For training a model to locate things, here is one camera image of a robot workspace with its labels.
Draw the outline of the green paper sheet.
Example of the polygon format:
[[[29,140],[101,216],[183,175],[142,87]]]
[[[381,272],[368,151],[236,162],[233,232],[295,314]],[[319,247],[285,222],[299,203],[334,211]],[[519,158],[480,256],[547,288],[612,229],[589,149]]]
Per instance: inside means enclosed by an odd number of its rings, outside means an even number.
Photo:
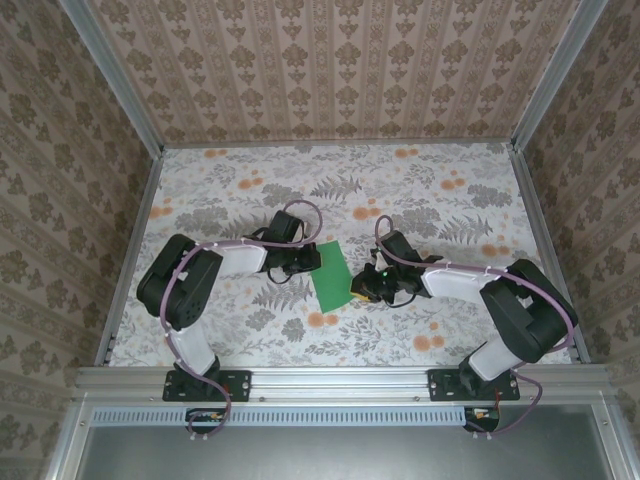
[[[322,313],[349,303],[352,275],[337,240],[317,246],[321,267],[311,272],[316,298]]]

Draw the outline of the floral table cover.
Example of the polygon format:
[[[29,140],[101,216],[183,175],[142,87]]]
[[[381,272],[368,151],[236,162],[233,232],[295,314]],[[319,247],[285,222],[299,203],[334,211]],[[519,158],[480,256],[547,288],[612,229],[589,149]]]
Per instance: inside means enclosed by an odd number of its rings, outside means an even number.
[[[538,249],[503,143],[176,149],[163,156],[134,279],[170,236],[235,239],[289,206],[351,272],[390,216],[422,256],[500,267]],[[486,309],[400,294],[320,307],[307,274],[222,277],[199,322],[225,367],[454,365],[495,329]]]

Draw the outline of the black wiring connector box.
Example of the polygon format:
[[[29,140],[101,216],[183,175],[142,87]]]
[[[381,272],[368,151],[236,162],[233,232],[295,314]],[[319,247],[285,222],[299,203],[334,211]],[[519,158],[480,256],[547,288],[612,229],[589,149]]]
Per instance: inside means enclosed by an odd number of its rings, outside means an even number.
[[[463,428],[471,433],[492,433],[500,422],[498,407],[465,407]]]
[[[211,435],[213,431],[225,422],[226,409],[222,408],[194,408],[185,413],[186,429],[195,435]]]

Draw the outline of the grey metal panel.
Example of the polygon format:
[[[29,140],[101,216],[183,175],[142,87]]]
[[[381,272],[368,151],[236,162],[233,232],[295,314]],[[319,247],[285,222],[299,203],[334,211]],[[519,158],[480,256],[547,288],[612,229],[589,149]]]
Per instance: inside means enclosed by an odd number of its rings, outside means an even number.
[[[589,430],[475,439],[456,428],[98,428],[77,480],[613,480]]]

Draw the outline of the wide aluminium mounting rail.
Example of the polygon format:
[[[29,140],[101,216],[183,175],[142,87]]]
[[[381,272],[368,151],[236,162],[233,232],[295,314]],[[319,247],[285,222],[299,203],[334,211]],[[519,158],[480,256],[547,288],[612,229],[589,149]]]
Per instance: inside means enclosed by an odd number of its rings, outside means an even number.
[[[428,366],[253,367],[248,403],[284,406],[411,405],[430,402]],[[157,405],[166,367],[82,368],[74,402]],[[593,364],[528,365],[518,370],[543,387],[542,405],[587,405],[614,398],[605,368]]]

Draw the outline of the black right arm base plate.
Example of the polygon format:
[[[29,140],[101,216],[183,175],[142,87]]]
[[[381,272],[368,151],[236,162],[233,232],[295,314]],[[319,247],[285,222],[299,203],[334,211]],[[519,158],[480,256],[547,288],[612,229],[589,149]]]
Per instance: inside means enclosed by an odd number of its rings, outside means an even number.
[[[458,369],[438,368],[427,371],[431,401],[519,400],[520,390],[515,376],[503,372],[491,381],[465,377]]]

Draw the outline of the thin aluminium table end rail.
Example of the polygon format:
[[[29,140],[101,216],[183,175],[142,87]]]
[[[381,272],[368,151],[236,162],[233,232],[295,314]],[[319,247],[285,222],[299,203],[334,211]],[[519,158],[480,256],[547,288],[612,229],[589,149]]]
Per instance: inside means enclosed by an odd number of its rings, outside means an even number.
[[[448,145],[498,143],[512,144],[510,138],[395,138],[395,139],[339,139],[339,140],[275,140],[275,141],[228,141],[209,143],[166,143],[163,150],[205,149],[205,148],[253,148],[253,147],[315,147],[315,146],[352,146],[352,145]]]

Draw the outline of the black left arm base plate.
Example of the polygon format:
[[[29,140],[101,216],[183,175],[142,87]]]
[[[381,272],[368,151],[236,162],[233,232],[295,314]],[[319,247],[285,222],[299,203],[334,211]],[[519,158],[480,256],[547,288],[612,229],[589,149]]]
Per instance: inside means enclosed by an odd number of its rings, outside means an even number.
[[[205,377],[218,383],[231,401],[247,402],[252,386],[249,370],[213,370]],[[167,373],[162,399],[165,402],[224,402],[224,395],[207,382],[176,368]]]

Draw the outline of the aluminium table side rail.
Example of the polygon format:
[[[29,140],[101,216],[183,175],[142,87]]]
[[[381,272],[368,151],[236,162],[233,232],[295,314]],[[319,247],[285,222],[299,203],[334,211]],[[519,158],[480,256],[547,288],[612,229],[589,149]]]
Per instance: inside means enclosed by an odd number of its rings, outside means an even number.
[[[141,203],[131,232],[129,245],[126,250],[111,306],[104,324],[101,340],[93,362],[93,365],[96,367],[103,367],[110,363],[111,351],[113,349],[115,338],[117,337],[119,325],[122,321],[129,288],[135,272],[137,258],[139,256],[155,193],[159,185],[162,168],[163,154],[160,154],[158,157],[153,159],[151,164],[149,177],[141,198]]]
[[[511,143],[507,143],[506,147],[536,242],[542,269],[554,287],[570,305],[573,305],[524,154]]]

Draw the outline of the aluminium corner post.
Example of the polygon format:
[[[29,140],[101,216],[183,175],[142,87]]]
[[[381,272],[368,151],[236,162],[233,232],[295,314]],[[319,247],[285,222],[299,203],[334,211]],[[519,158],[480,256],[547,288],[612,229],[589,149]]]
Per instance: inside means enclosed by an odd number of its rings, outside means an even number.
[[[61,6],[126,113],[151,159],[161,158],[164,142],[130,81],[125,64],[99,25],[86,0],[60,0]]]
[[[523,151],[558,93],[608,0],[581,0],[522,114],[511,143]]]

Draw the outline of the aluminium panel frame rail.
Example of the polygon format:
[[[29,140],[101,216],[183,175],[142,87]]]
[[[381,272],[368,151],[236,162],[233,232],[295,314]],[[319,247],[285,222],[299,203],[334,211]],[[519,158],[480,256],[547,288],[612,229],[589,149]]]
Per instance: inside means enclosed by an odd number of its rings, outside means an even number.
[[[622,424],[616,408],[601,402],[593,404],[592,411],[613,480],[632,480],[632,469],[626,454]]]
[[[61,425],[45,480],[76,480],[91,430],[93,407],[72,403]]]

